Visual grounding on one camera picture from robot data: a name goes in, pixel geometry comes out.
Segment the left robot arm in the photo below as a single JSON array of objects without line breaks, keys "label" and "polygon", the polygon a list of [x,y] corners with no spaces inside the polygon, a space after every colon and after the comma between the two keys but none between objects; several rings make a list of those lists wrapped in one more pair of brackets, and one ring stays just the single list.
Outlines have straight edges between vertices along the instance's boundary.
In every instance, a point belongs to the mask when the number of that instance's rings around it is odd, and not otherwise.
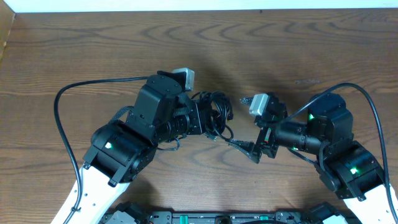
[{"label": "left robot arm", "polygon": [[53,223],[98,223],[113,202],[128,188],[137,174],[154,158],[159,144],[188,135],[203,134],[204,119],[187,93],[193,90],[195,73],[187,68],[159,71],[144,77],[133,106],[121,108],[97,129],[78,166],[60,121],[56,95],[55,122],[70,156],[76,182],[53,219]]}]

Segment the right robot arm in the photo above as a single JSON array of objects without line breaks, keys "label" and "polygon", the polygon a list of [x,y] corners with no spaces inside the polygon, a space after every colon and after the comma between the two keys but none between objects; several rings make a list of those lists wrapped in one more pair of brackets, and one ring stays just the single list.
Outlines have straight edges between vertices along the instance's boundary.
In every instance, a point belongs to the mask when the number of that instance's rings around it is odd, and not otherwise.
[{"label": "right robot arm", "polygon": [[263,154],[275,158],[279,147],[301,156],[316,156],[313,165],[323,184],[361,223],[394,223],[397,198],[376,158],[354,140],[353,115],[344,99],[329,93],[308,107],[307,122],[288,121],[288,113],[273,93],[244,98],[261,130],[256,142],[229,140],[253,162]]}]

